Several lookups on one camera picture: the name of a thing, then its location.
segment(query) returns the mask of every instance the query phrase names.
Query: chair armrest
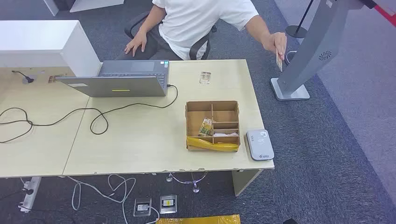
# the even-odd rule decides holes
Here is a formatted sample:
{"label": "chair armrest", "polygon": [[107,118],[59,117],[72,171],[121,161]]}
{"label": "chair armrest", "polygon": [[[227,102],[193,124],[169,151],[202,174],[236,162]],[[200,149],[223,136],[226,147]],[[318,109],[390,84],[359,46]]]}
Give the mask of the chair armrest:
{"label": "chair armrest", "polygon": [[205,44],[205,42],[208,41],[208,44],[206,45],[206,51],[204,53],[204,55],[202,56],[202,60],[205,60],[208,57],[209,51],[210,51],[210,43],[209,43],[209,34],[206,34],[204,37],[202,37],[201,39],[199,39],[199,41],[197,41],[190,49],[190,60],[196,60],[197,59],[197,53],[199,51],[199,49]]}
{"label": "chair armrest", "polygon": [[138,15],[137,17],[133,18],[131,21],[129,21],[128,24],[125,25],[124,28],[124,32],[127,36],[129,36],[131,39],[134,38],[134,36],[132,35],[132,29],[139,24],[140,22],[142,22],[148,15],[150,12],[144,12],[140,15]]}

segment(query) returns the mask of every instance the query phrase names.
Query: desk leg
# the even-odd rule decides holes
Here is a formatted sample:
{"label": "desk leg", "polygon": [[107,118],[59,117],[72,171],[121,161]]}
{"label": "desk leg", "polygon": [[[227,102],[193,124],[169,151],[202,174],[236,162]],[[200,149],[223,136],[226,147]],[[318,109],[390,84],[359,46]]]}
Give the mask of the desk leg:
{"label": "desk leg", "polygon": [[23,202],[21,202],[21,205],[25,208],[18,206],[21,209],[21,211],[28,213],[33,208],[33,203],[35,202],[35,198],[37,195],[38,187],[40,186],[40,182],[41,182],[40,176],[34,176],[30,181],[25,182],[24,188],[29,190],[32,189],[33,194],[25,195],[25,199],[23,200]]}
{"label": "desk leg", "polygon": [[243,190],[249,186],[249,184],[256,179],[256,177],[261,173],[262,169],[249,169],[243,172],[238,172],[233,170],[233,183],[235,196],[239,196]]}

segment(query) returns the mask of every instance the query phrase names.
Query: man's left hand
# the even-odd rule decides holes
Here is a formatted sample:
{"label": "man's left hand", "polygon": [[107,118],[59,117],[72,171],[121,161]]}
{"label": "man's left hand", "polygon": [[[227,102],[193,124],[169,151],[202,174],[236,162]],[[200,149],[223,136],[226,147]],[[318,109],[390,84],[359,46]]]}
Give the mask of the man's left hand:
{"label": "man's left hand", "polygon": [[264,49],[272,51],[276,54],[278,50],[279,57],[284,60],[284,55],[286,51],[286,34],[285,33],[274,33],[262,38],[262,46]]}

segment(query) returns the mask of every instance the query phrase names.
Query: laptop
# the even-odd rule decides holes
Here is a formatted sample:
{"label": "laptop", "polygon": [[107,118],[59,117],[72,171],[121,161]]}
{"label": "laptop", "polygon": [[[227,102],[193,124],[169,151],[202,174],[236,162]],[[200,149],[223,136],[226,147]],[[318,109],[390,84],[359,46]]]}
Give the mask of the laptop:
{"label": "laptop", "polygon": [[97,77],[59,77],[90,97],[164,97],[168,60],[104,61]]}

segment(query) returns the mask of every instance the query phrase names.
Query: small clear object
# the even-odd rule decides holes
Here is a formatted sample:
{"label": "small clear object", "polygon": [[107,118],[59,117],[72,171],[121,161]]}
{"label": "small clear object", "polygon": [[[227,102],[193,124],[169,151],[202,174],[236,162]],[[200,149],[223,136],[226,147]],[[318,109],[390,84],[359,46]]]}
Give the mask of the small clear object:
{"label": "small clear object", "polygon": [[211,75],[212,74],[210,72],[202,71],[200,79],[199,79],[199,83],[201,83],[201,84],[209,84]]}

